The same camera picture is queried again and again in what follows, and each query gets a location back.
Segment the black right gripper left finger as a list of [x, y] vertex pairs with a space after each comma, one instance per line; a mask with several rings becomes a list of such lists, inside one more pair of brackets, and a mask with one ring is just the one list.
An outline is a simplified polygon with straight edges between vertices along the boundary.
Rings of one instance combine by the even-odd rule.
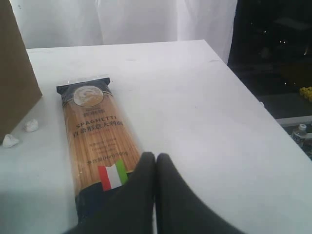
[[78, 225], [69, 234], [151, 234], [156, 163], [144, 152], [128, 181], [103, 191], [97, 183], [83, 189], [75, 198]]

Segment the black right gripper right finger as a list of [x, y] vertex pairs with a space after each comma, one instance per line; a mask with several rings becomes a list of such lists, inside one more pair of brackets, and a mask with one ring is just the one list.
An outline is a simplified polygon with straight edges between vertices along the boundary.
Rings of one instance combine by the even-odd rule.
[[156, 160], [155, 195], [159, 234], [238, 233], [194, 194], [167, 154], [160, 154]]

